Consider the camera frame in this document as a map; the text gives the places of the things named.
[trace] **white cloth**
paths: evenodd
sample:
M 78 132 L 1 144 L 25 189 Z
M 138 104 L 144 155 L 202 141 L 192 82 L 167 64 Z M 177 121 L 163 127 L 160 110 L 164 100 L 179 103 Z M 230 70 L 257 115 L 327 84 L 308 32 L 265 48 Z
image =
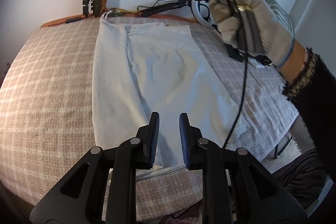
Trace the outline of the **white cloth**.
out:
M 111 24 L 100 19 L 93 62 L 92 120 L 103 149 L 119 146 L 160 114 L 157 155 L 149 177 L 184 166 L 179 115 L 219 145 L 238 107 L 193 40 L 189 26 Z M 231 141 L 249 128 L 241 115 Z
M 257 69 L 266 67 L 263 64 L 261 64 L 259 61 L 255 60 L 254 58 L 249 57 L 248 60 L 249 60 L 249 63 Z

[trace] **floor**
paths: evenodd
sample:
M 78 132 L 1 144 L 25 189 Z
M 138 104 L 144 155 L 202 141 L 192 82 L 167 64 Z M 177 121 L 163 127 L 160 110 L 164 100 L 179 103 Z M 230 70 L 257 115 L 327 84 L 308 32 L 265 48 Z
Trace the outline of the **floor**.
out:
M 287 141 L 290 138 L 290 134 L 287 133 L 284 138 L 280 141 L 279 144 L 279 150 L 287 143 Z M 287 146 L 287 148 L 284 150 L 282 155 L 274 159 L 274 149 L 266 156 L 265 159 L 261 161 L 261 163 L 266 167 L 266 169 L 273 173 L 276 170 L 280 169 L 284 165 L 292 162 L 294 159 L 296 159 L 299 155 L 301 155 L 296 142 L 294 140 L 291 141 L 291 143 Z

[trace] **knit work glove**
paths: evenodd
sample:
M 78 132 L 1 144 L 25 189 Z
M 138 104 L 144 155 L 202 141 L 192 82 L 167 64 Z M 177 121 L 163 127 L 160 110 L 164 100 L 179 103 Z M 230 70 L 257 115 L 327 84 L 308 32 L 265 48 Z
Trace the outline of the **knit work glove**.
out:
M 293 35 L 277 20 L 265 0 L 236 0 L 236 2 L 238 5 L 252 8 L 265 55 L 273 64 L 281 67 L 293 49 L 295 41 Z M 209 8 L 213 19 L 218 24 L 223 41 L 237 48 L 236 32 L 240 22 L 231 16 L 227 0 L 209 0 Z

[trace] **gloved hand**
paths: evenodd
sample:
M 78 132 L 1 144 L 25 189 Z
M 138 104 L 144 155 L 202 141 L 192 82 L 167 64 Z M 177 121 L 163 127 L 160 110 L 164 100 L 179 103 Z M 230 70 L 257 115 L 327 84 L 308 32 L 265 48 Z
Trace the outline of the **gloved hand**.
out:
M 265 0 L 236 0 L 236 2 L 238 5 L 248 5 L 253 9 L 266 56 L 273 64 L 281 67 L 293 49 L 295 41 L 293 35 L 277 20 Z M 223 41 L 237 48 L 235 35 L 240 22 L 231 16 L 227 0 L 209 0 L 209 8 L 218 24 Z

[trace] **striped pillow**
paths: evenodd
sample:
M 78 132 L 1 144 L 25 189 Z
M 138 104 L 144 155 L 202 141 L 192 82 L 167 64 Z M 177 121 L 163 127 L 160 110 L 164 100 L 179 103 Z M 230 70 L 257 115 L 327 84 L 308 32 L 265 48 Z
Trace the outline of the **striped pillow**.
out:
M 284 25 L 293 34 L 293 36 L 295 36 L 293 22 L 289 15 L 285 12 L 285 10 L 282 9 L 277 3 L 277 0 L 266 0 L 266 2 L 275 13 L 277 19 L 281 22 L 281 24 Z

